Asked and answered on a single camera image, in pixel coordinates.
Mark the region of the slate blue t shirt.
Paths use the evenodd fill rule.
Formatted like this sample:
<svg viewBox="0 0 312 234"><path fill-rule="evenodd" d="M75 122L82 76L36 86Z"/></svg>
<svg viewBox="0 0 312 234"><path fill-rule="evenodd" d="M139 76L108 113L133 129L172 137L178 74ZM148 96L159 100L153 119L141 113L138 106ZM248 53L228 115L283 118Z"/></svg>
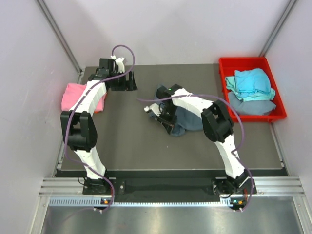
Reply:
<svg viewBox="0 0 312 234"><path fill-rule="evenodd" d="M175 115L176 123L170 135L179 137L185 134L186 131L200 131L203 129L202 120L196 114L177 106ZM149 117L158 121L157 116L149 114Z"/></svg>

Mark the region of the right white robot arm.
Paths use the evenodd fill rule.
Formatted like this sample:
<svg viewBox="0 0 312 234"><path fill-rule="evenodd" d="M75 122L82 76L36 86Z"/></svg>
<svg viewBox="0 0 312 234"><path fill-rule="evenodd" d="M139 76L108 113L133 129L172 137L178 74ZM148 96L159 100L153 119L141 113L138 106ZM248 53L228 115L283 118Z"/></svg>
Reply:
<svg viewBox="0 0 312 234"><path fill-rule="evenodd" d="M206 100L202 95L188 92L175 84L170 88L160 86L156 90L155 104L150 106L155 119L170 135L179 135L182 130L203 130L212 141L223 160L226 179L214 184L215 192L252 194L255 189L250 170L243 165L234 142L234 122L225 100Z"/></svg>

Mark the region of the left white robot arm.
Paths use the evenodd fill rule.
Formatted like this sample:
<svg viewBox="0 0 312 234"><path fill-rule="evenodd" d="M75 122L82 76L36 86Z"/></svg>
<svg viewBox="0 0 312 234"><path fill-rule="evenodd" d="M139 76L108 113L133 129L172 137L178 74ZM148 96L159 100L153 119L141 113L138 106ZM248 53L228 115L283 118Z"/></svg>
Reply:
<svg viewBox="0 0 312 234"><path fill-rule="evenodd" d="M98 133L92 118L97 104L108 90L137 90L133 72L125 71L123 57L101 58L78 101L60 115L63 141L79 157L77 162L87 173L83 184L85 195L103 195L112 191L106 168L96 149Z"/></svg>

